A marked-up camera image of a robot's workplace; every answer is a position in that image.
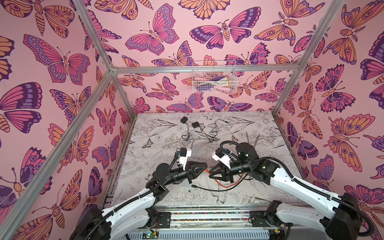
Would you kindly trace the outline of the white network switch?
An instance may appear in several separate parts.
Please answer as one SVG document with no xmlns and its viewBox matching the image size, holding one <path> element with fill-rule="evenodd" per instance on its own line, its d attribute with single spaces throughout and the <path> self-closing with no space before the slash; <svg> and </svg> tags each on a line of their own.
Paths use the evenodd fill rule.
<svg viewBox="0 0 384 240">
<path fill-rule="evenodd" d="M 201 149 L 202 149 L 201 147 L 194 145 L 191 148 L 191 150 L 192 150 L 191 159 L 194 159 L 194 160 L 197 159 L 199 154 L 200 154 L 200 152 L 201 152 Z"/>
<path fill-rule="evenodd" d="M 192 184 L 189 183 L 189 180 L 188 180 L 188 179 L 185 179 L 185 180 L 183 180 L 183 181 L 181 181 L 181 182 L 179 183 L 179 187 L 180 187 L 181 189 L 187 189 L 187 190 L 190 190 L 190 189 L 192 188 Z"/>
</svg>

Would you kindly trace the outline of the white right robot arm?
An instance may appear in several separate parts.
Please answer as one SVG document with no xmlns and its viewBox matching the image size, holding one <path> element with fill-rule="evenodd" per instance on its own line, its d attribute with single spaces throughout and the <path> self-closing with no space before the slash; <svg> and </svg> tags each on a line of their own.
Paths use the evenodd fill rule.
<svg viewBox="0 0 384 240">
<path fill-rule="evenodd" d="M 235 175 L 246 174 L 309 205 L 297 207 L 272 201 L 264 213 L 269 225 L 300 225 L 321 231 L 331 240 L 356 240 L 375 232 L 374 223 L 360 210 L 354 196 L 338 195 L 310 184 L 294 176 L 281 160 L 259 157 L 248 143 L 224 141 L 212 158 L 218 164 L 210 170 L 211 179 L 231 182 Z"/>
</svg>

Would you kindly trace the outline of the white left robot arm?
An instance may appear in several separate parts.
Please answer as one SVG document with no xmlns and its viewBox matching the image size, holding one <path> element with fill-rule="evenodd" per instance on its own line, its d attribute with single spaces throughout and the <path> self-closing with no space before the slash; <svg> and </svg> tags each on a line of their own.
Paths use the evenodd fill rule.
<svg viewBox="0 0 384 240">
<path fill-rule="evenodd" d="M 196 161 L 188 162 L 185 168 L 173 170 L 169 164 L 158 165 L 146 187 L 135 196 L 103 210 L 89 210 L 76 226 L 70 239 L 115 240 L 135 229 L 154 226 L 159 213 L 153 205 L 169 193 L 167 186 L 184 180 L 192 183 L 207 167 L 207 163 Z"/>
</svg>

